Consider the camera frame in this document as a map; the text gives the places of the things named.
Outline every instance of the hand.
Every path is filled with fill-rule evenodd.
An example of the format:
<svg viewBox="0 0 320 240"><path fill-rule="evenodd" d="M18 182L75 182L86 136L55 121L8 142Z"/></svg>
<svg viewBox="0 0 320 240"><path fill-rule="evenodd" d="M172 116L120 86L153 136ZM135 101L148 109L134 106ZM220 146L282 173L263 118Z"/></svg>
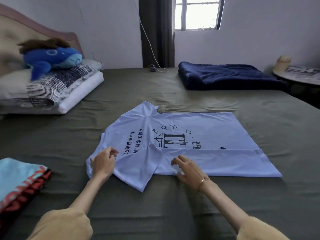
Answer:
<svg viewBox="0 0 320 240"><path fill-rule="evenodd" d="M206 175L194 161L190 160L186 156L179 155L171 161L171 166L173 165L178 165L184 173L184 175L181 173L177 174L180 181L186 183L195 190L201 190L200 188L205 181L203 183L200 182L208 175Z"/></svg>
<svg viewBox="0 0 320 240"><path fill-rule="evenodd" d="M99 152L96 157L91 158L93 177L99 177L105 182L113 173L116 164L115 157L118 153L116 149L108 147Z"/></svg>

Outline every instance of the bracelet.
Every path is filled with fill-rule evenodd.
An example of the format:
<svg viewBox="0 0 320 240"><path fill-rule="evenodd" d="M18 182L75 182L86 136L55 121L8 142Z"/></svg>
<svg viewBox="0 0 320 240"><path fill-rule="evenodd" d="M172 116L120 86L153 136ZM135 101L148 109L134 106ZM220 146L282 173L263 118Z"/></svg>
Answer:
<svg viewBox="0 0 320 240"><path fill-rule="evenodd" d="M207 180L210 180L210 178L209 178L208 176L205 176L205 177L200 181L199 188L198 188L198 191L199 191L199 192L200 192L200 187L201 187L202 183L203 183L204 181L207 181Z"/></svg>

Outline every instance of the light blue t-shirt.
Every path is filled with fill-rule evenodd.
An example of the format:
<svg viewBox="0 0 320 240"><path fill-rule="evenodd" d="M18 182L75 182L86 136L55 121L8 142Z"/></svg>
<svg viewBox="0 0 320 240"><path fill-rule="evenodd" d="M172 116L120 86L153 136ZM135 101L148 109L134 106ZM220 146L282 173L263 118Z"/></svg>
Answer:
<svg viewBox="0 0 320 240"><path fill-rule="evenodd" d="M95 152L107 147L120 153L114 174L143 191L152 174L176 175L170 162L178 155L194 160L209 176L281 177L231 112L158 113L143 102L120 116L102 133Z"/></svg>

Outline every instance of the curtain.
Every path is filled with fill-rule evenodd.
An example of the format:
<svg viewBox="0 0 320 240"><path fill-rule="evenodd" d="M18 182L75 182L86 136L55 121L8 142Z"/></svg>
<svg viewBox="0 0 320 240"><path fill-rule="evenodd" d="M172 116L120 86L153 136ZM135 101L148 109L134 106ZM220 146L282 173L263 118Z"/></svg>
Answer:
<svg viewBox="0 0 320 240"><path fill-rule="evenodd" d="M139 0L141 23L154 56L162 68L174 67L174 23L176 0ZM143 67L157 67L150 44L140 26Z"/></svg>

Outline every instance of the white wall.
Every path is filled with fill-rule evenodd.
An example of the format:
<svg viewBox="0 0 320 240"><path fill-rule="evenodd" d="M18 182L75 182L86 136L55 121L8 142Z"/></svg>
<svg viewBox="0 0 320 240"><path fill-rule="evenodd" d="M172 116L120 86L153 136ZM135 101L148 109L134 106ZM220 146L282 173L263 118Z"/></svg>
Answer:
<svg viewBox="0 0 320 240"><path fill-rule="evenodd" d="M138 0L0 0L0 3L49 28L75 32L84 56L104 63L105 69L142 67Z"/></svg>
<svg viewBox="0 0 320 240"><path fill-rule="evenodd" d="M175 66L250 64L269 71L279 56L320 67L320 0L225 0L220 30L175 33Z"/></svg>

